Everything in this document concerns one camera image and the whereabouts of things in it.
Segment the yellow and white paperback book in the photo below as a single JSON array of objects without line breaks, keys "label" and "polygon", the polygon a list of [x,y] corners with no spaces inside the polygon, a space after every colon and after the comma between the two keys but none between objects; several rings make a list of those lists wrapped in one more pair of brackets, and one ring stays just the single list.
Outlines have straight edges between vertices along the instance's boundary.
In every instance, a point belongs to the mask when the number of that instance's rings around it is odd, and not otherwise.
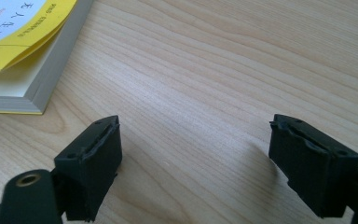
[{"label": "yellow and white paperback book", "polygon": [[93,0],[77,0],[61,30],[24,60],[0,72],[0,113],[44,113]]}]

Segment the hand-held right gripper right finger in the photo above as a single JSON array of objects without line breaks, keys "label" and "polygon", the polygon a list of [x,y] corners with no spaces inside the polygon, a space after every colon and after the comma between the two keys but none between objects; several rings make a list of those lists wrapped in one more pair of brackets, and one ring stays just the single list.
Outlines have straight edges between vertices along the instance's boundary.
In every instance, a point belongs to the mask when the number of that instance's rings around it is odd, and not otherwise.
[{"label": "hand-held right gripper right finger", "polygon": [[307,122],[276,114],[268,156],[288,185],[318,217],[342,217],[358,153]]}]

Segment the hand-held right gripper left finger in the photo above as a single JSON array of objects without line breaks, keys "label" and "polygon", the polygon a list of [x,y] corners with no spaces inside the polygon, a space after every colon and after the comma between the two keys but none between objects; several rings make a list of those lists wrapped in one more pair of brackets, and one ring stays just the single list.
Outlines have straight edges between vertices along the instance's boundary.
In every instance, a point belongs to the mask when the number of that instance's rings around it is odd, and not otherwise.
[{"label": "hand-held right gripper left finger", "polygon": [[93,221],[122,161],[119,118],[99,119],[54,158],[53,182],[61,214]]}]

